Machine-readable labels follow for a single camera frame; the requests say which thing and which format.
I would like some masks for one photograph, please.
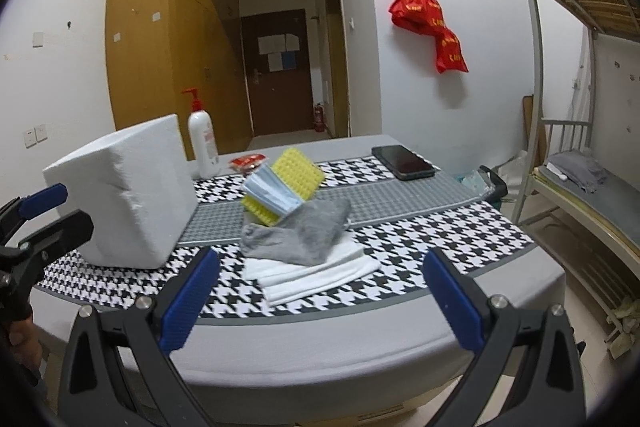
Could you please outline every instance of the silver screw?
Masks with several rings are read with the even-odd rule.
[[[136,299],[136,308],[139,310],[148,310],[151,308],[151,304],[153,303],[153,299],[151,297],[147,297],[143,295],[142,297],[138,297]]]
[[[82,318],[85,319],[89,317],[93,312],[94,312],[94,309],[91,306],[89,306],[89,304],[85,304],[80,308],[78,315],[80,315]]]
[[[556,317],[562,317],[564,315],[564,306],[562,304],[554,304],[551,306],[551,314]]]
[[[498,310],[504,309],[509,305],[509,299],[504,295],[494,295],[489,299],[489,302],[491,302],[491,306]]]

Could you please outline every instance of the smartphone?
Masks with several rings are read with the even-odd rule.
[[[373,147],[371,154],[401,181],[431,178],[436,168],[401,145]]]

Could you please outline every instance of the styrofoam box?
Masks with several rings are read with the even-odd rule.
[[[61,216],[91,216],[94,235],[78,250],[99,266],[162,266],[198,204],[174,114],[99,138],[43,174],[68,190]]]

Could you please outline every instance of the wooden cabinet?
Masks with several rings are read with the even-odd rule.
[[[117,129],[176,113],[187,131],[197,87],[221,153],[252,139],[244,85],[239,0],[107,0],[106,61]]]

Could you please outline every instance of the doorway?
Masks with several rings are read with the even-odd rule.
[[[324,6],[329,41],[331,90],[334,100],[335,137],[347,138],[351,134],[349,122],[349,77],[342,0],[324,0]]]
[[[305,10],[242,17],[254,136],[313,128]]]

